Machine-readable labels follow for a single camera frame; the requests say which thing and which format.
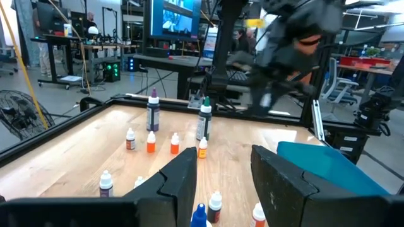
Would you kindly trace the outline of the large purple-capped colouring bottle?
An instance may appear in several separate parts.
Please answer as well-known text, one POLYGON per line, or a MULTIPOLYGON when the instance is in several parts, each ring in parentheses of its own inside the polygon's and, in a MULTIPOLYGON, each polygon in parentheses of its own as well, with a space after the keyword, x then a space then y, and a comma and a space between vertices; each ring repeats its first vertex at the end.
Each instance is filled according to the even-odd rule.
POLYGON ((146 113, 147 131, 157 132, 159 130, 160 99, 157 95, 156 88, 152 89, 152 93, 148 97, 146 113))

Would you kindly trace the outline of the small purple-label dropper bottle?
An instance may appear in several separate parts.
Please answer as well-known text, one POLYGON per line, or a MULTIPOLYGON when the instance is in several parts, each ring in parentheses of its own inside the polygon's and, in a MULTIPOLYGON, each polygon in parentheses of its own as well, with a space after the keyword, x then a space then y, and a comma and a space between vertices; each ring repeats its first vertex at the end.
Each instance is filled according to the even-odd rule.
POLYGON ((100 176, 99 193, 100 197, 113 196, 113 180, 108 170, 104 170, 103 174, 100 176))

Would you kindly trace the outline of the small dark-red dropper bottle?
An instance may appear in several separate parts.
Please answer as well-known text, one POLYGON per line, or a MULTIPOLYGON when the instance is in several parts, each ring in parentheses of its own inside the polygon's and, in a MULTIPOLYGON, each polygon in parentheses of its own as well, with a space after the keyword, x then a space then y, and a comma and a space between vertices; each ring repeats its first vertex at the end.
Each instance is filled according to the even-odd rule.
POLYGON ((222 194, 219 191, 215 191, 208 203, 207 220, 210 223, 217 223, 220 219, 220 212, 222 209, 222 194))

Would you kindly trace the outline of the large blue-capped colouring bottle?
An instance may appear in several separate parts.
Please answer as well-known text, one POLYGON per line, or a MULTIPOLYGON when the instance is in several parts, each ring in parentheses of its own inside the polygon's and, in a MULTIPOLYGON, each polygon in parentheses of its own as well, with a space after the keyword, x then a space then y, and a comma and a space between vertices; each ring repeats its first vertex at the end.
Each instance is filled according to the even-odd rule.
POLYGON ((207 220, 204 204, 198 204, 195 212, 193 212, 190 227, 213 227, 207 220))

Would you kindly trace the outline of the small yellow-label dropper bottle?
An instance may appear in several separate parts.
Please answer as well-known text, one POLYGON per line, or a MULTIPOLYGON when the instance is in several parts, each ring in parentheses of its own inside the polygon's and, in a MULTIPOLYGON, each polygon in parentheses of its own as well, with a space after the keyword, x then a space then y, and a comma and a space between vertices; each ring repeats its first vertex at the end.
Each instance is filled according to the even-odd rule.
POLYGON ((208 148, 208 141, 206 140, 205 137, 203 137, 199 142, 198 158, 206 158, 207 148, 208 148))

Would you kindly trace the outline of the black box with white labels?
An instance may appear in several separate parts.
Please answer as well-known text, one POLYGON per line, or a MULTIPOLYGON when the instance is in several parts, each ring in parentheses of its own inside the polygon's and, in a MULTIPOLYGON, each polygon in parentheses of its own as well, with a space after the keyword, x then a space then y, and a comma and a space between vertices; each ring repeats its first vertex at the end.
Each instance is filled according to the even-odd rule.
POLYGON ((358 131, 328 130, 326 142, 340 151, 353 164, 357 164, 369 136, 358 131))

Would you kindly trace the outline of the wooden workbench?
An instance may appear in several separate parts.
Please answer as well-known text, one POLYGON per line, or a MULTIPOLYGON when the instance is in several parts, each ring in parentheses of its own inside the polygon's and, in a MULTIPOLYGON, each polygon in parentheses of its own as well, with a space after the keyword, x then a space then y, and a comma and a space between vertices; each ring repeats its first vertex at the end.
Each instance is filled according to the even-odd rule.
POLYGON ((125 44, 105 44, 105 45, 83 45, 72 44, 73 48, 79 50, 86 60, 86 71, 90 75, 94 75, 97 66, 107 61, 120 60, 120 70, 125 71, 128 57, 134 56, 141 47, 139 45, 125 44))

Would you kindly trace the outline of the teal plastic bin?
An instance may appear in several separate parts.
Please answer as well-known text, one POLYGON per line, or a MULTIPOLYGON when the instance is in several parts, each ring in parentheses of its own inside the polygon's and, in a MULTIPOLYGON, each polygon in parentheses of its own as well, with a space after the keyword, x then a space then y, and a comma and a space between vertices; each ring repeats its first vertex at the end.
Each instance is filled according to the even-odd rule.
POLYGON ((357 195, 389 195, 337 150, 303 143, 279 142, 277 155, 357 195))

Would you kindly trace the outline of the computer tower with green lights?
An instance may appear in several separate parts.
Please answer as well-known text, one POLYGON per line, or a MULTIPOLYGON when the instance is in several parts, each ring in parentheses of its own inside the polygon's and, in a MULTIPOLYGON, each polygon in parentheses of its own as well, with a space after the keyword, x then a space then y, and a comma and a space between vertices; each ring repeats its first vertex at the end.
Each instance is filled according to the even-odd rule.
POLYGON ((105 61, 103 63, 103 77, 105 82, 113 83, 121 80, 121 64, 119 61, 105 61))

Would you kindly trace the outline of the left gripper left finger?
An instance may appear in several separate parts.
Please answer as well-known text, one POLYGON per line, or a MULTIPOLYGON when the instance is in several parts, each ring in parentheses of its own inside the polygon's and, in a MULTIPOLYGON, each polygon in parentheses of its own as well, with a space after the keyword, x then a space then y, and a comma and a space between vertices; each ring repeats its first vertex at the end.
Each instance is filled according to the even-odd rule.
POLYGON ((124 195, 133 203, 124 227, 190 227, 197 184, 196 148, 186 148, 124 195))

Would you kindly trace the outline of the small orange dropper bottle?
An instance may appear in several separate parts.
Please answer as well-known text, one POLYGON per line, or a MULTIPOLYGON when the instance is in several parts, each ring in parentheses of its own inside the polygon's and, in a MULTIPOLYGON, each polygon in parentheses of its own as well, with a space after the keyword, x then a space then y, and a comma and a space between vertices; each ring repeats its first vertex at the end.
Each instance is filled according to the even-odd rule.
POLYGON ((252 221, 250 227, 265 227, 266 217, 261 203, 257 203, 252 210, 252 221))
POLYGON ((179 135, 178 133, 174 133, 172 138, 171 138, 171 145, 170 145, 170 152, 172 154, 178 154, 179 153, 179 135))
POLYGON ((150 131, 146 140, 146 151, 148 153, 154 153, 156 146, 156 136, 153 131, 150 131))

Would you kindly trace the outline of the black box with blue lights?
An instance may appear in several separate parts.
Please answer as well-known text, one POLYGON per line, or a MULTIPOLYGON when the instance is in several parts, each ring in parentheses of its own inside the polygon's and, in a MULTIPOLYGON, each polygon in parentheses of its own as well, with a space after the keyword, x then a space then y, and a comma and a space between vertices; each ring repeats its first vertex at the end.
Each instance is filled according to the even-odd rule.
POLYGON ((136 58, 134 57, 128 57, 128 66, 127 66, 127 70, 129 72, 136 72, 139 69, 139 62, 136 58))

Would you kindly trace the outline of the wooden table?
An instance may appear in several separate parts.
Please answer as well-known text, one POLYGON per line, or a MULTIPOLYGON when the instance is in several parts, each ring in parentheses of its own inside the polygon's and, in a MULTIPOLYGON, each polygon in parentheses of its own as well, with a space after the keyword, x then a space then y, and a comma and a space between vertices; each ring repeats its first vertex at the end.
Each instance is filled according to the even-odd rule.
POLYGON ((341 65, 341 64, 339 64, 338 67, 342 68, 342 69, 349 69, 349 70, 353 70, 353 71, 369 73, 369 77, 368 77, 367 83, 365 85, 365 89, 362 94, 362 99, 360 101, 360 104, 363 104, 364 102, 369 100, 369 92, 372 89, 372 86, 374 84, 377 74, 382 74, 382 75, 387 75, 387 76, 392 75, 391 71, 384 70, 384 69, 363 68, 363 67, 355 67, 355 66, 346 66, 346 65, 341 65))

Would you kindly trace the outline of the black computer monitor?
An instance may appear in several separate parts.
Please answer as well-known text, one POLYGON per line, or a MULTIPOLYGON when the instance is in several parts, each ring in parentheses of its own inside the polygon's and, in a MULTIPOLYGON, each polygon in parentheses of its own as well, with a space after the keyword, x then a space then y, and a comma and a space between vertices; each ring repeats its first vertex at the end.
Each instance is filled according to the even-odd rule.
POLYGON ((54 7, 50 3, 37 3, 37 13, 40 23, 40 29, 44 33, 63 32, 64 24, 66 23, 61 14, 67 19, 70 16, 70 10, 66 8, 54 7))

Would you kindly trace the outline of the small brown-label dropper bottle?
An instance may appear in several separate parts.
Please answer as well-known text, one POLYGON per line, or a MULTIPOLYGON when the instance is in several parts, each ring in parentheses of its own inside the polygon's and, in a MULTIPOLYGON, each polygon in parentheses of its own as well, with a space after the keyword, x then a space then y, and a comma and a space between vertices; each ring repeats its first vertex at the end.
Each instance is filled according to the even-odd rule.
POLYGON ((132 128, 129 128, 126 133, 126 149, 134 150, 136 147, 136 136, 132 128))

